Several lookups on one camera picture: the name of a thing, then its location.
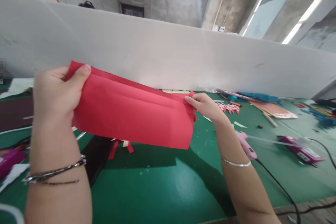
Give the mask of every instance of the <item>wrist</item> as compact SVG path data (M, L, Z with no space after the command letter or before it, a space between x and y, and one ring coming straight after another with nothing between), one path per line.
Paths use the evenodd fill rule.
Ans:
M53 128L71 128L73 113L66 115L57 115L51 113L36 113L33 119L33 128L53 129Z
M216 127L223 127L223 126L227 126L227 125L230 125L231 126L231 122L230 120L228 119L228 117L226 115L221 115L217 118L212 118L211 121L213 122L215 128Z

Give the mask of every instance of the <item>fingernail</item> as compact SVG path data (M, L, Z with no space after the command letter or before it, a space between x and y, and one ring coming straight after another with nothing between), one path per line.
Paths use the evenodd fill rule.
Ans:
M85 71L90 71L90 70L91 70L91 66L88 65L88 64L85 64L85 65L83 66L83 69L84 69Z

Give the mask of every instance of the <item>hand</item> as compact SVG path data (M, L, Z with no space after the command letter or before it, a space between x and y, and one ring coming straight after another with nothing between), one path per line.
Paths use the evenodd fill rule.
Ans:
M81 98L82 88L91 73L89 65L80 67L73 77L64 81L68 66L39 72L34 79L34 121L73 118L73 110Z
M206 93L194 94L192 97L186 96L185 100L213 122L228 119L218 105Z

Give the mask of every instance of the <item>white foam board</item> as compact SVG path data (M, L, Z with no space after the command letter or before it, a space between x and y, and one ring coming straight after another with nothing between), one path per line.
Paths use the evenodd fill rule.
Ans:
M310 98L336 54L38 0L0 0L0 57L14 77L70 60L154 88Z

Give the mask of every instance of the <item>black cable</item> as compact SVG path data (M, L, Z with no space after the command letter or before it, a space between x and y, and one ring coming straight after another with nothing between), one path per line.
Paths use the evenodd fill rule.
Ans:
M256 161L268 172L268 174L275 180L275 182L283 189L283 191L287 194L289 200L291 201L291 203L294 205L295 208L295 212L291 212L296 214L296 218L297 218L297 224L301 224L301 217L300 217L300 212L298 210L297 205L295 204L294 200L292 199L292 197L288 194L288 192L285 190L285 188L279 183L279 181L272 175L272 173L264 166L264 164L259 160L256 159Z
M15 149L16 147L19 147L20 145L29 144L30 143L30 137L31 136L27 136L27 137L23 138L22 140L20 140L19 142L15 143L11 146L8 146L8 147L5 147L5 148L0 148L0 149Z
M321 143L321 142L319 142L319 141L317 141L317 140L315 140L315 139L313 139L313 138L309 138L309 139L318 142L319 144L321 144L321 145L325 148L325 150L326 150L326 152L328 153L328 156L329 156L329 158L330 158L330 161L331 161L332 165L334 166L334 168L335 168L335 170L336 170L336 164L335 164L335 162L334 162L334 160L333 160L333 158L332 158L332 156L331 156L329 150L327 149L327 147L326 147L323 143Z
M325 148L325 150L326 150L326 152L327 152L327 154L328 154L328 156L329 156L329 158L330 158L330 161L331 161L332 165L334 166L334 168L335 168L335 170L336 170L336 164L335 164L335 162L334 162L334 160L333 160L333 158L332 158L332 156L331 156L329 150L327 149L327 147L326 147L323 143L321 143L320 141L317 141L317 140L315 140L315 139L313 139L313 138L309 138L309 139L318 142L319 144L321 144L321 145ZM266 167L261 163L261 161L260 161L259 159L257 159L256 161L264 167L264 169L271 175L272 178L274 178L273 175L270 173L270 171L266 169ZM305 210L305 211L298 212L297 207L296 207L296 205L295 205L293 199L289 196L289 194L286 192L286 190L280 185L280 183L279 183L275 178L274 178L274 180L275 180L275 181L278 183L278 185L285 191L285 193L287 194L287 196L288 196L289 199L291 200L291 202L292 202L292 204L294 205L295 210L296 210L296 212L292 212L292 211L289 211L289 212L282 212L282 213L277 213L277 215L286 215L286 214L289 214L289 213L290 213L290 214L296 214L296 215L298 215L298 214L306 214L306 213L309 213L309 212L311 212L311 211L318 210L318 209L326 209L326 208L336 207L336 201L335 201L335 202L333 202L333 203L330 203L330 204L327 204L327 205L323 205L323 206L313 206L313 207L309 207L309 209L307 209L307 210Z
M323 206L313 206L313 207L309 207L309 209L299 212L300 214L306 214L309 213L313 210L318 210L318 209L326 209L326 208L330 208L330 207L336 207L336 201L333 203L330 203L328 205L323 205ZM277 215L285 215L285 214L295 214L296 212L283 212L283 213L277 213Z

